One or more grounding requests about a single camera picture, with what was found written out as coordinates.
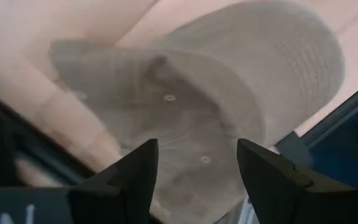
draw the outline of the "gray baseball cap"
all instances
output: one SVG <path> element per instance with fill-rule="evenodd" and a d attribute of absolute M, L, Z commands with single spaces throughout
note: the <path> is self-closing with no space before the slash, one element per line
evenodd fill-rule
<path fill-rule="evenodd" d="M 122 155 L 158 139 L 151 211 L 165 223 L 213 223 L 239 203 L 237 138 L 272 146 L 323 107 L 344 75 L 327 25 L 273 1 L 229 6 L 144 49 L 56 41 L 50 58 Z"/>

